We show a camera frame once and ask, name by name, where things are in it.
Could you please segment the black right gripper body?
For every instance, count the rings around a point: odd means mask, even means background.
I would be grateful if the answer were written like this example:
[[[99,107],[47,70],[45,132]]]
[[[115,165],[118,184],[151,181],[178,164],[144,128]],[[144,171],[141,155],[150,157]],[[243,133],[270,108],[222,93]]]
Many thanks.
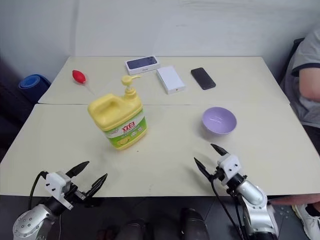
[[[214,174],[211,177],[211,182],[213,182],[214,180],[219,180],[222,185],[226,185],[225,178],[226,178],[225,170],[220,166],[217,166],[215,168]]]

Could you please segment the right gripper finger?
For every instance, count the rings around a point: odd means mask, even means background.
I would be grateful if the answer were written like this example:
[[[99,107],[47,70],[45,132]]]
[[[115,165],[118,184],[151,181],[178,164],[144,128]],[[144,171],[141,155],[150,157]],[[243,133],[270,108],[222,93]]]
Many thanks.
[[[212,179],[213,179],[213,175],[210,174],[210,173],[206,170],[206,167],[205,167],[197,158],[194,158],[194,161],[195,161],[198,169],[200,170],[200,172],[201,172],[208,180],[212,180]]]
[[[228,152],[221,146],[218,146],[216,144],[211,143],[210,144],[214,150],[220,155],[220,156],[225,156]]]

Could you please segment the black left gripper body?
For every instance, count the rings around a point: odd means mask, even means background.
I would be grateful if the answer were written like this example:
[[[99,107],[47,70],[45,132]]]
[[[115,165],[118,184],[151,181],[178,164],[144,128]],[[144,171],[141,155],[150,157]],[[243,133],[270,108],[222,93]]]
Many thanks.
[[[91,188],[85,192],[80,191],[78,186],[71,182],[69,191],[64,195],[64,199],[70,204],[85,204],[90,205],[92,197],[96,194],[97,181],[95,181]]]

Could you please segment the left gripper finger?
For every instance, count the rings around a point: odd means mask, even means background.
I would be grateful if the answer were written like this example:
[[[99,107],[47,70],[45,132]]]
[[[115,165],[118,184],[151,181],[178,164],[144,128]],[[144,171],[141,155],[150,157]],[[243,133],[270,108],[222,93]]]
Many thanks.
[[[86,193],[87,197],[93,197],[103,186],[104,182],[107,179],[108,174],[104,174],[100,178],[98,178],[92,185],[91,189]]]
[[[73,168],[71,168],[68,172],[66,172],[65,174],[69,177],[69,178],[73,178],[75,176],[77,176],[79,173],[81,173],[84,168],[89,164],[89,161],[84,161],[76,166],[74,166]]]

